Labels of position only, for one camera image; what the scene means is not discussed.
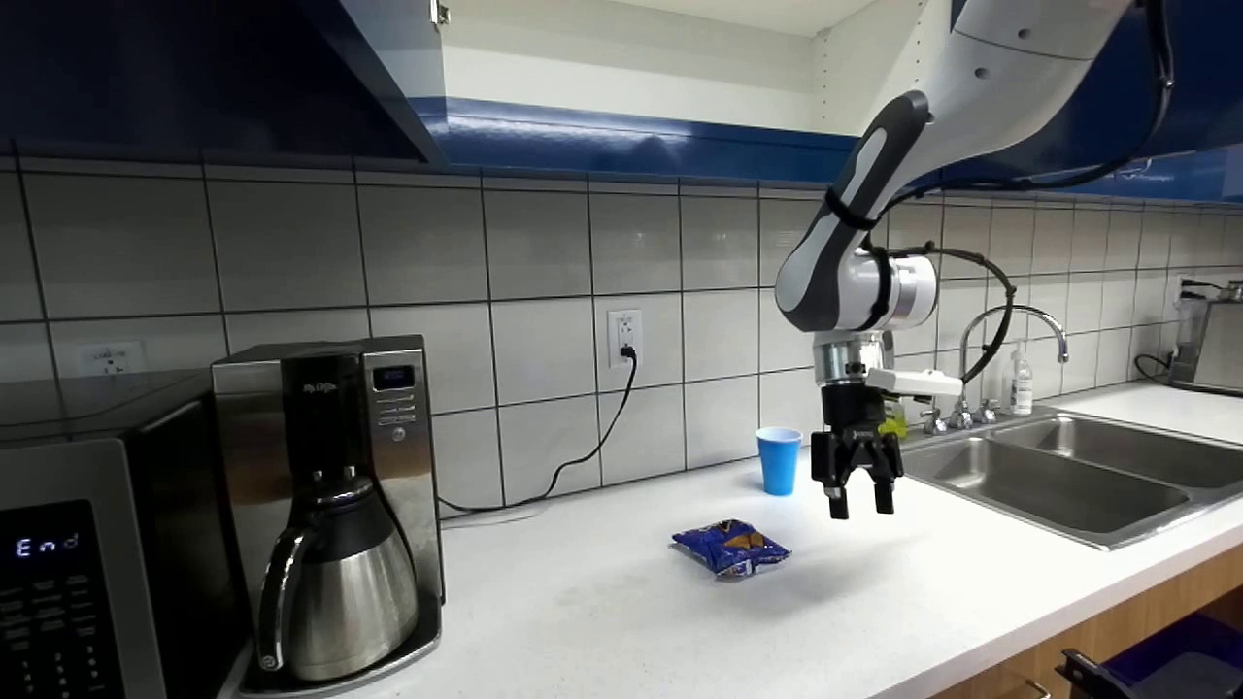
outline sink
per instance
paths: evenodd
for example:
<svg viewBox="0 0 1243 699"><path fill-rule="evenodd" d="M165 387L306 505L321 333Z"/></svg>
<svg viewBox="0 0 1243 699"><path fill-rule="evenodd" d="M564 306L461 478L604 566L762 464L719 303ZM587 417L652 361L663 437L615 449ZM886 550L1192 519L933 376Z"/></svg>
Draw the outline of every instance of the sink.
<svg viewBox="0 0 1243 699"><path fill-rule="evenodd" d="M1013 430L999 430L993 442L1056 449L1065 457L1084 457L1124 475L1170 482L1188 491L1197 500L1217 500L1243 491L1238 449L1097 421L1023 425Z"/></svg>
<svg viewBox="0 0 1243 699"><path fill-rule="evenodd" d="M1005 438L965 430L904 446L904 475L1102 549L1188 513L1192 499L1170 482L1056 453L1037 430Z"/></svg>

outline blue cup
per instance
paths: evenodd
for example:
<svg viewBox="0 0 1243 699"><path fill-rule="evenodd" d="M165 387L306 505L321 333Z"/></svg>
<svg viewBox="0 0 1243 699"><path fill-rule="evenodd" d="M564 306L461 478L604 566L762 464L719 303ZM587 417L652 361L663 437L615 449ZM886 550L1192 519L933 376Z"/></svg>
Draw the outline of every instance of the blue cup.
<svg viewBox="0 0 1243 699"><path fill-rule="evenodd" d="M802 430L762 429L758 437L766 493L790 499L802 465Z"/></svg>

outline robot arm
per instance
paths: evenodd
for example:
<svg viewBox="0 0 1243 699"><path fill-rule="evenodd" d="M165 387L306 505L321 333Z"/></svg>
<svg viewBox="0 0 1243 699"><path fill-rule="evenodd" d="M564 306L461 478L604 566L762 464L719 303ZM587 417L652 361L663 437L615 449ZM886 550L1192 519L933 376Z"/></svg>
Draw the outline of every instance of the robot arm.
<svg viewBox="0 0 1243 699"><path fill-rule="evenodd" d="M965 387L878 365L868 333L926 323L936 312L936 270L927 258L894 262L869 245L873 218L942 167L1043 131L1125 8L1132 0L957 0L927 86L869 119L845 188L781 264L777 306L817 333L829 430L811 437L811 478L824 482L830 515L848 515L857 464L869 464L878 510L894 513L901 449L878 437L886 398Z"/></svg>

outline countertop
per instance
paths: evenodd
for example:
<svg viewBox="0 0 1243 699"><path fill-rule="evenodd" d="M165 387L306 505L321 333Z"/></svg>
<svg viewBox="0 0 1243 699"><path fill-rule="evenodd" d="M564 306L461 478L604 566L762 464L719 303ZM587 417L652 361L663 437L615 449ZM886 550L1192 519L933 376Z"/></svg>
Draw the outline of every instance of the countertop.
<svg viewBox="0 0 1243 699"><path fill-rule="evenodd" d="M1056 403L1243 446L1228 398L1140 386ZM1243 499L1120 550L911 478L899 515L869 510L868 475L852 499L852 519L829 519L819 487L766 499L744 464L448 526L441 648L350 699L933 695L1243 543ZM727 515L791 559L715 584L668 549Z"/></svg>

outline coffee maker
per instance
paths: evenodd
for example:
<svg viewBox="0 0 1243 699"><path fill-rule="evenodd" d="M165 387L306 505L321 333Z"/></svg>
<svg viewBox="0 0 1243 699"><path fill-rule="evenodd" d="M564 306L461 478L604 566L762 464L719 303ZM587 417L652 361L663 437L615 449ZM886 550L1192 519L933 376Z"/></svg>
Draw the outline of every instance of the coffee maker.
<svg viewBox="0 0 1243 699"><path fill-rule="evenodd" d="M441 642L425 337L257 345L214 365L252 604L250 695L343 693Z"/></svg>

